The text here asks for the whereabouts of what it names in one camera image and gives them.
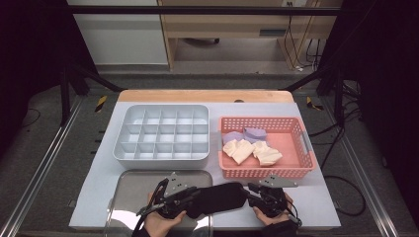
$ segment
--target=cable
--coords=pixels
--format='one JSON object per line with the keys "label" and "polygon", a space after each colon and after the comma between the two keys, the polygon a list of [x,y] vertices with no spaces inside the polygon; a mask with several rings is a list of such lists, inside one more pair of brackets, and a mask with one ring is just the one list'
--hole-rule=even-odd
{"label": "cable", "polygon": [[33,120],[33,121],[31,121],[31,122],[29,122],[28,124],[24,124],[24,125],[22,125],[22,127],[26,127],[26,126],[30,126],[30,125],[32,125],[32,124],[34,124],[35,122],[37,122],[38,121],[38,119],[40,119],[40,117],[41,117],[41,112],[39,111],[39,110],[36,110],[36,109],[28,109],[28,111],[35,111],[35,112],[37,112],[38,113],[38,116]]}
{"label": "cable", "polygon": [[330,153],[332,152],[333,147],[336,145],[336,143],[337,143],[338,139],[340,139],[341,134],[343,134],[342,132],[343,132],[344,130],[345,130],[345,127],[341,127],[341,128],[339,129],[338,134],[336,135],[335,139],[333,139],[333,142],[332,142],[332,144],[331,144],[331,146],[330,146],[329,150],[327,151],[326,156],[324,157],[323,162],[321,163],[320,170],[323,170],[324,165],[326,164],[326,161],[327,161],[327,160],[329,159],[329,157],[330,157]]}
{"label": "cable", "polygon": [[361,192],[361,190],[360,190],[360,189],[359,189],[359,188],[358,188],[358,187],[357,187],[354,183],[352,183],[352,182],[350,182],[349,180],[344,179],[344,178],[342,178],[342,177],[339,177],[339,176],[332,176],[332,175],[324,176],[324,179],[336,179],[336,180],[340,180],[340,181],[343,181],[343,182],[345,182],[345,183],[349,184],[350,186],[352,186],[352,188],[354,188],[354,189],[358,192],[358,194],[360,194],[361,199],[363,200],[361,210],[359,210],[359,211],[357,211],[357,212],[355,212],[355,213],[345,211],[345,210],[343,210],[343,209],[341,209],[341,208],[336,208],[336,210],[337,210],[337,211],[341,212],[342,214],[349,215],[349,216],[359,216],[359,215],[361,215],[362,213],[364,213],[364,211],[365,211],[365,210],[366,210],[366,208],[367,208],[367,201],[366,201],[366,199],[365,199],[365,197],[364,197],[363,193]]}
{"label": "cable", "polygon": [[[346,106],[348,106],[349,104],[352,104],[352,103],[357,103],[357,101],[350,101],[350,102],[348,102],[347,104],[345,104],[344,108],[346,108]],[[360,110],[359,108],[355,108],[355,109],[351,110],[349,113],[347,113],[347,114],[344,116],[344,123],[348,121],[348,118],[349,118],[351,115],[353,115],[354,113],[358,112],[359,110]],[[329,127],[325,128],[325,129],[323,129],[323,130],[322,130],[322,131],[320,131],[320,132],[314,133],[314,134],[316,134],[316,135],[317,135],[317,134],[321,134],[321,133],[323,133],[324,131],[330,130],[331,128],[335,127],[336,125],[337,125],[337,123],[335,123],[335,124],[333,124],[333,125],[331,125],[331,126],[329,126]],[[320,165],[320,170],[321,170],[321,171],[323,171],[324,166],[325,166],[325,164],[326,164],[326,161],[329,159],[329,157],[330,157],[330,153],[331,153],[331,152],[332,152],[332,150],[333,150],[333,147],[335,146],[335,144],[337,143],[337,141],[338,141],[338,140],[340,140],[340,139],[341,139],[341,137],[343,137],[344,131],[345,131],[345,126],[342,126],[342,127],[339,129],[338,134],[336,135],[336,137],[333,139],[333,141],[332,141],[332,143],[331,143],[331,145],[330,145],[330,147],[329,147],[329,149],[328,149],[328,151],[327,151],[327,153],[326,153],[326,155],[325,155],[325,157],[324,157],[324,160],[322,161],[322,163],[321,163],[321,165]],[[344,179],[344,178],[339,177],[339,176],[332,176],[332,175],[329,175],[329,176],[324,176],[324,179],[337,179],[337,180],[343,181],[343,182],[345,182],[345,183],[349,184],[350,186],[352,186],[352,187],[353,187],[353,188],[354,188],[354,189],[358,192],[358,194],[360,194],[360,196],[361,196],[361,199],[362,199],[362,208],[361,208],[361,210],[359,210],[359,211],[357,211],[357,212],[348,212],[348,211],[346,211],[346,210],[343,210],[343,209],[341,209],[341,208],[337,207],[337,208],[336,208],[336,211],[338,211],[338,212],[340,212],[340,213],[342,213],[342,214],[349,215],[349,216],[359,216],[359,215],[361,215],[361,214],[363,214],[363,213],[364,213],[364,211],[365,211],[365,210],[366,210],[366,208],[367,208],[367,202],[366,202],[366,199],[365,199],[365,197],[364,197],[363,193],[361,192],[361,190],[360,190],[360,189],[359,189],[359,188],[358,188],[355,184],[353,184],[353,183],[352,183],[352,182],[350,182],[349,180]]]}
{"label": "cable", "polygon": [[[293,51],[294,51],[294,53],[295,53],[295,59],[296,59],[296,61],[300,64],[300,68],[304,68],[304,67],[306,67],[306,66],[310,66],[311,64],[303,64],[303,63],[301,63],[301,62],[299,61],[299,59],[298,59],[298,55],[297,55],[297,53],[296,53],[295,42],[294,42],[294,40],[293,40],[293,33],[292,33],[292,30],[291,30],[291,22],[292,22],[292,19],[293,19],[293,16],[292,16],[292,15],[290,15],[289,25],[288,25],[288,28],[287,28],[286,35],[284,36],[284,48],[286,49],[286,53],[287,53],[287,55],[288,55],[288,57],[289,57],[289,59],[290,59],[290,62],[291,62],[292,67],[293,67],[293,68],[296,68],[296,66],[293,64],[293,61],[292,61],[291,56],[290,56],[290,53],[288,52],[288,49],[287,49],[287,35],[288,35],[288,33],[290,33],[290,37],[291,37],[291,40],[292,40],[292,43],[293,43]],[[304,36],[305,36],[305,35],[307,34],[307,32],[308,32],[308,27],[309,27],[309,24],[307,24],[307,26],[306,26],[306,28],[305,28],[305,31],[304,31],[304,34],[303,34]]]}

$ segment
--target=wooden edge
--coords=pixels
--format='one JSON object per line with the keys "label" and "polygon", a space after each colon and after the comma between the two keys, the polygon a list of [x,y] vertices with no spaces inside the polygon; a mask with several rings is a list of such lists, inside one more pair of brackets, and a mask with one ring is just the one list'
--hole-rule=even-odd
{"label": "wooden edge", "polygon": [[125,90],[118,102],[293,103],[288,91],[267,90]]}

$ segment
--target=pink plastic basket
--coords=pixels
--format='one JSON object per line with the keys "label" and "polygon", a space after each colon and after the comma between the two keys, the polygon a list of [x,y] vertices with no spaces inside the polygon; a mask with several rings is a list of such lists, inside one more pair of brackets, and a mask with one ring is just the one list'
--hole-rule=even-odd
{"label": "pink plastic basket", "polygon": [[259,160],[252,154],[237,165],[221,147],[218,151],[218,161],[224,178],[265,178],[274,174],[284,178],[301,179],[315,168],[314,152],[301,119],[278,117],[219,119],[218,130],[221,136],[231,131],[243,132],[244,127],[265,129],[270,147],[279,150],[283,158],[273,166],[261,167]]}

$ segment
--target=gray compartment tray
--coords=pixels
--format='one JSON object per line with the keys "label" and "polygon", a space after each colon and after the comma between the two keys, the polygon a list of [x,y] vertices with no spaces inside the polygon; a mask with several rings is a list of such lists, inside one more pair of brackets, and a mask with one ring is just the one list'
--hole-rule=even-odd
{"label": "gray compartment tray", "polygon": [[[129,170],[121,174],[110,206],[105,228],[106,237],[131,236],[140,216],[136,213],[147,205],[148,193],[154,192],[159,182],[169,177],[173,171]],[[206,188],[212,186],[212,177],[206,171],[176,171],[178,180],[189,187]],[[197,219],[185,216],[182,223],[175,226],[168,237],[209,237],[212,234],[212,216],[201,215]]]}
{"label": "gray compartment tray", "polygon": [[202,105],[127,109],[114,156],[127,169],[201,169],[210,153],[210,112]]}

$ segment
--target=white table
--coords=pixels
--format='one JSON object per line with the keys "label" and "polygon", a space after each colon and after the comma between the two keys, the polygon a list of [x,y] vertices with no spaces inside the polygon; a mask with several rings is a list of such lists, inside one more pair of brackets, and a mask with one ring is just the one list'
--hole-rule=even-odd
{"label": "white table", "polygon": [[[214,185],[230,182],[222,176],[218,166],[219,134],[217,123],[224,116],[277,116],[301,117],[293,102],[286,103],[140,103],[118,101],[108,129],[98,149],[88,176],[80,192],[69,226],[75,229],[103,229],[108,218],[108,206],[120,175],[126,170],[114,157],[113,151],[123,124],[126,110],[138,104],[200,104],[209,108],[209,161],[205,170],[210,172]],[[330,229],[341,226],[334,204],[327,190],[318,164],[303,179],[294,180],[297,188],[287,188],[302,220],[302,228]],[[213,228],[219,230],[255,229],[262,223],[246,203],[239,209],[213,215]]]}

